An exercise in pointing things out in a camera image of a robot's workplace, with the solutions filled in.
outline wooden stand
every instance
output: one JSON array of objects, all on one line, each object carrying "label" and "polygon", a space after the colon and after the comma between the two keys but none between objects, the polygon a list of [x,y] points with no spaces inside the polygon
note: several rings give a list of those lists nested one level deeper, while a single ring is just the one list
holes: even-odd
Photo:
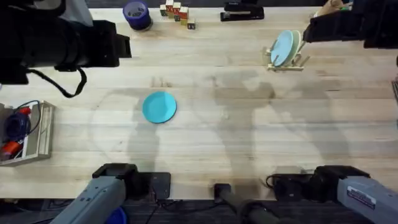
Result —
[{"label": "wooden stand", "polygon": [[272,52],[272,49],[274,48],[276,42],[277,41],[275,40],[270,49],[267,49],[267,47],[264,47],[262,50],[262,55],[267,64],[267,69],[272,70],[274,72],[276,72],[276,71],[301,72],[304,69],[305,63],[310,59],[310,56],[307,56],[304,60],[301,61],[301,59],[302,59],[301,50],[304,47],[305,42],[303,41],[301,43],[300,47],[298,48],[297,53],[294,55],[293,59],[290,62],[285,62],[280,66],[275,66],[275,61],[278,59],[279,55],[277,55],[275,60],[273,62],[271,62],[271,52]]}]

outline blue object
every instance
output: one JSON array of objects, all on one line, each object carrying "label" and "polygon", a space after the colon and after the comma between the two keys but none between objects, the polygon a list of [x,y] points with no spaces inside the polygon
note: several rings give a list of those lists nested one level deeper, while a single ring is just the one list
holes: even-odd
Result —
[{"label": "blue object", "polygon": [[4,132],[11,141],[19,141],[30,134],[29,115],[16,112],[4,122]]},{"label": "blue object", "polygon": [[148,7],[144,2],[132,1],[123,8],[123,15],[134,30],[144,30],[152,25]]},{"label": "blue object", "polygon": [[177,110],[174,97],[164,91],[149,95],[142,106],[145,118],[152,123],[164,123],[170,120]]},{"label": "blue object", "polygon": [[106,220],[106,224],[127,224],[127,215],[123,208],[119,207]]},{"label": "blue object", "polygon": [[274,62],[276,56],[279,55],[274,66],[281,66],[286,61],[289,53],[292,51],[292,47],[293,32],[291,30],[282,31],[279,34],[278,39],[271,52],[271,62]]}]

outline wooden tabletop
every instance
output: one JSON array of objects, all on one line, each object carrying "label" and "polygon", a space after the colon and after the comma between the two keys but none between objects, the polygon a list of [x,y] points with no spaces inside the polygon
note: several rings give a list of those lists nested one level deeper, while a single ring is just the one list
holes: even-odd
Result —
[{"label": "wooden tabletop", "polygon": [[[265,8],[261,21],[220,22],[222,9],[190,9],[187,30],[154,9],[147,32],[132,31],[121,9],[93,9],[131,38],[118,68],[87,68],[82,94],[64,98],[29,75],[4,86],[0,101],[46,100],[58,110],[51,159],[0,168],[0,198],[73,198],[107,162],[172,174],[172,198],[211,198],[217,182],[270,198],[260,179],[274,172],[352,165],[398,190],[398,107],[391,80],[396,50],[361,42],[308,44],[303,72],[269,72],[262,48],[285,29],[303,31],[317,7]],[[74,91],[80,76],[42,71]],[[147,122],[144,98],[164,90],[177,114]]]}]

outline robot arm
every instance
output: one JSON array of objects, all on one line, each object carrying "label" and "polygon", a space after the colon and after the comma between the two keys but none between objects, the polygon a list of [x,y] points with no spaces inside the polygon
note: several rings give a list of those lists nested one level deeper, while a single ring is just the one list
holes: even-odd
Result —
[{"label": "robot arm", "polygon": [[312,18],[303,40],[364,40],[364,48],[396,49],[397,14],[398,0],[355,0],[351,10]]},{"label": "robot arm", "polygon": [[119,58],[131,57],[129,37],[116,33],[109,21],[93,21],[81,0],[6,0],[0,2],[0,83],[26,85],[27,74],[35,73],[57,83],[34,67],[54,67],[60,72],[81,73],[81,68],[118,67]]},{"label": "robot arm", "polygon": [[310,174],[274,174],[277,200],[340,203],[375,224],[397,223],[398,194],[351,166],[320,166]]},{"label": "robot arm", "polygon": [[155,191],[157,199],[170,193],[170,174],[138,172],[134,164],[105,164],[93,174],[83,192],[51,224],[103,224],[126,199],[139,200]]}]

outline red object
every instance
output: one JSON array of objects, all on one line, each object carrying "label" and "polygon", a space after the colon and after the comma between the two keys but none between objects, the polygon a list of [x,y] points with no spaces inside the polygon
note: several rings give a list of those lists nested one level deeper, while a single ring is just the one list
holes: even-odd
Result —
[{"label": "red object", "polygon": [[166,11],[167,12],[172,12],[173,11],[173,5],[166,5]]},{"label": "red object", "polygon": [[26,107],[26,108],[21,108],[18,112],[20,112],[20,113],[22,113],[24,115],[29,115],[30,112],[32,112],[32,111],[30,110],[29,107]]},{"label": "red object", "polygon": [[6,156],[13,155],[21,148],[21,146],[22,146],[21,144],[19,144],[18,142],[15,142],[15,141],[7,142],[2,147],[2,154],[6,155]]},{"label": "red object", "polygon": [[180,11],[179,14],[180,14],[181,19],[188,19],[188,13]]}]

